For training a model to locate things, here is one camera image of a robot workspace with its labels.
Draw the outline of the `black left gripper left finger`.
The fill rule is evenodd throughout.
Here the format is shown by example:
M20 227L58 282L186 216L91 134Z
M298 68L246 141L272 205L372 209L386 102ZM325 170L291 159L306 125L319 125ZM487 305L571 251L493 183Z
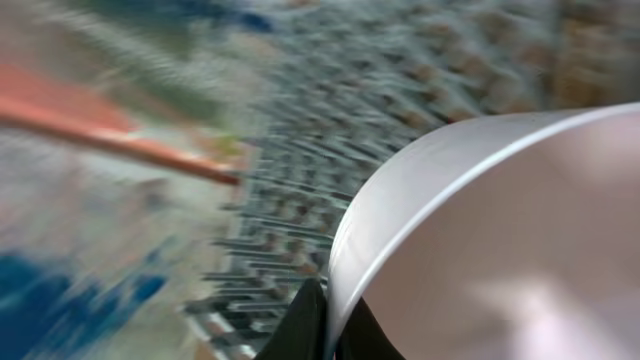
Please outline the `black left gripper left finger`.
M321 360L326 313L327 301L321 283L307 279L254 360Z

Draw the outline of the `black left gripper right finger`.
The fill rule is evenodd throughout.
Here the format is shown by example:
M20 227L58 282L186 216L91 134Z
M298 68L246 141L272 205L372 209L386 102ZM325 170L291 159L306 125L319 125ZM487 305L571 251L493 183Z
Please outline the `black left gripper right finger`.
M405 360L363 298L354 307L335 350L336 360Z

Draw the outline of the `white bowl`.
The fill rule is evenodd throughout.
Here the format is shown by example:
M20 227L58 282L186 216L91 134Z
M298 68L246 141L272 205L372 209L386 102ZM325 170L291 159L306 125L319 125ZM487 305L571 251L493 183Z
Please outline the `white bowl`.
M325 347L359 301L408 359L639 355L639 107L482 117L412 142L336 233Z

